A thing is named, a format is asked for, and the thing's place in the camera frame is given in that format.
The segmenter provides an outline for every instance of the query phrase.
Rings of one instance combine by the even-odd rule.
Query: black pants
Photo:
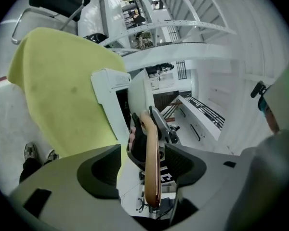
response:
[[[30,175],[38,171],[43,165],[34,158],[28,158],[25,163],[23,164],[23,172],[19,177],[19,183],[23,182],[27,179]]]

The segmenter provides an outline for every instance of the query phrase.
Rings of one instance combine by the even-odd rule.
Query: person's foot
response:
[[[49,153],[49,155],[48,155],[48,157],[47,157],[47,159],[46,159],[46,162],[48,162],[48,161],[53,161],[53,160],[57,160],[57,159],[60,159],[60,156],[59,156],[58,154],[56,154],[55,150],[52,150],[52,151]]]
[[[25,146],[25,152],[24,152],[25,160],[28,158],[34,158],[36,160],[39,160],[39,153],[38,148],[33,142],[29,142]]]

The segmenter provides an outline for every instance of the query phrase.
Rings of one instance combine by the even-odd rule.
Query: yellow-green towel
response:
[[[90,80],[105,67],[126,72],[119,55],[42,27],[21,41],[13,57],[7,79],[25,92],[32,119],[62,157],[118,144]]]

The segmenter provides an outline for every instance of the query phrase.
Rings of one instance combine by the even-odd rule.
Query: chair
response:
[[[68,17],[68,19],[61,26],[60,30],[63,30],[67,24],[71,21],[78,21],[80,19],[81,10],[90,2],[90,0],[29,0],[29,5],[33,7],[42,7],[51,11],[56,12],[57,14],[51,14],[46,11],[38,10],[35,8],[27,8],[23,11],[23,13],[19,16],[18,21],[15,25],[13,34],[12,34],[12,43],[18,45],[21,42],[21,39],[15,39],[14,35],[16,29],[27,12],[34,12],[38,14],[42,14],[51,18],[55,18],[59,14]]]

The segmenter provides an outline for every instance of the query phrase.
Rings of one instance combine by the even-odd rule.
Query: black chair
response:
[[[61,26],[60,30],[63,30],[67,24],[71,21],[78,21],[80,19],[81,10],[90,2],[90,0],[29,0],[29,5],[37,8],[45,8],[51,11],[56,12],[57,14],[51,14],[42,10],[38,10],[35,8],[27,8],[18,18],[16,26],[14,28],[12,34],[12,43],[19,44],[21,39],[15,39],[14,35],[16,29],[26,12],[34,12],[38,14],[42,14],[51,18],[55,18],[59,14],[68,17],[65,23]]]

